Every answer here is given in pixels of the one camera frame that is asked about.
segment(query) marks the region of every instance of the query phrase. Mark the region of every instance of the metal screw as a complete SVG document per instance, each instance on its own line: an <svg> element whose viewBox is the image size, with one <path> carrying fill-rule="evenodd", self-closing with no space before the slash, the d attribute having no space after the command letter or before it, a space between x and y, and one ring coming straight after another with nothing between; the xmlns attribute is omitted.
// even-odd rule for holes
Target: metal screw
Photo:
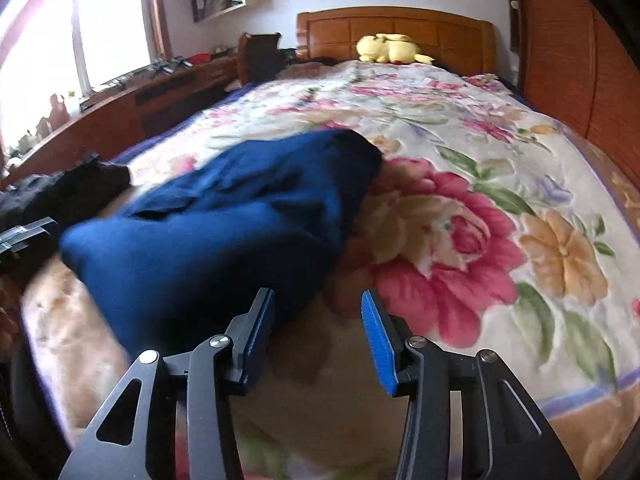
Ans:
<svg viewBox="0 0 640 480"><path fill-rule="evenodd" d="M498 354L495 353L493 350L481 350L479 354L480 354L480 358L485 363L493 363L498 360Z"/></svg>
<svg viewBox="0 0 640 480"><path fill-rule="evenodd" d="M222 348L229 344L231 339L226 335L215 335L211 339L209 339L209 344L213 346L213 348Z"/></svg>
<svg viewBox="0 0 640 480"><path fill-rule="evenodd" d="M411 348L424 348L427 346L427 340L421 335L412 335L409 338L409 346Z"/></svg>
<svg viewBox="0 0 640 480"><path fill-rule="evenodd" d="M155 350L145 350L144 352L142 352L142 354L140 354L139 359L143 365L149 365L153 361L158 359L158 352L156 352Z"/></svg>

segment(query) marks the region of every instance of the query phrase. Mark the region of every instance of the wooden desk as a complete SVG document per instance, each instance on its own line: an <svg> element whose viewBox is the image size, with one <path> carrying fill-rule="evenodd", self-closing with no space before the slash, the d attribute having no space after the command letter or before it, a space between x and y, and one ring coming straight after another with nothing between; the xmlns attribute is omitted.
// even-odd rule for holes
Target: wooden desk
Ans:
<svg viewBox="0 0 640 480"><path fill-rule="evenodd" d="M2 179L1 188L33 173L68 170L88 153L110 160L215 104L237 77L236 57L229 56L124 90L50 134Z"/></svg>

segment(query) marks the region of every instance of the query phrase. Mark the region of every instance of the window pane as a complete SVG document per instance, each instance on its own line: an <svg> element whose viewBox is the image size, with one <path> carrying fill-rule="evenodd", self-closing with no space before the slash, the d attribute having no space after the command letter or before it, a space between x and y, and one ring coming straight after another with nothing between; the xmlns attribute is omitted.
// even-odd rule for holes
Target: window pane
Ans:
<svg viewBox="0 0 640 480"><path fill-rule="evenodd" d="M17 146L51 111L49 97L79 92L71 40L72 0L47 0L0 69L0 132L6 148Z"/></svg>
<svg viewBox="0 0 640 480"><path fill-rule="evenodd" d="M142 0L80 0L80 33L91 86L148 65Z"/></svg>

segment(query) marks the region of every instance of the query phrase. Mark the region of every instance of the stuffed animal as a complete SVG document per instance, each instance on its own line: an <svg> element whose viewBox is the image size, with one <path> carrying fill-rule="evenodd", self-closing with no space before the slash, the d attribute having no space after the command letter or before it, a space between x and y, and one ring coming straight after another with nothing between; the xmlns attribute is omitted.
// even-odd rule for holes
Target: stuffed animal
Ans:
<svg viewBox="0 0 640 480"><path fill-rule="evenodd" d="M377 34L364 36L356 45L361 61L377 63L419 63L431 64L433 57L422 56L420 49L411 38L404 34Z"/></svg>

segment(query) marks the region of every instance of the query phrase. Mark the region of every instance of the floral blanket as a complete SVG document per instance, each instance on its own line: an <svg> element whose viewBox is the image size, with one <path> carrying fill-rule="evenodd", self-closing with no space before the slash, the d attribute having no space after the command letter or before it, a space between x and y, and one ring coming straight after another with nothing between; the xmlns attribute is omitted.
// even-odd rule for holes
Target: floral blanket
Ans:
<svg viewBox="0 0 640 480"><path fill-rule="evenodd" d="M358 131L386 160L325 288L273 341L252 394L233 399L247 475L392 477L406 401L379 386L359 320L360 295L375 286L414 333L466 354L497 351L581 477L596 478L640 415L640 248L628 211L616 207L621 193L625 206L640 203L637 191L605 161L598 173L609 168L620 183L609 192L580 152L588 145L579 150L567 127L516 102L490 75L357 61L290 67L205 112L132 161L134 184L161 184L245 139L327 126ZM66 303L55 300L60 265L35 280L23 314L73 442L127 362L81 284L65 285ZM65 338L47 336L53 312L68 314ZM91 337L80 330L87 324ZM82 382L71 384L62 347L109 350L99 367L90 357L76 362ZM452 479L460 418L452 396Z"/></svg>

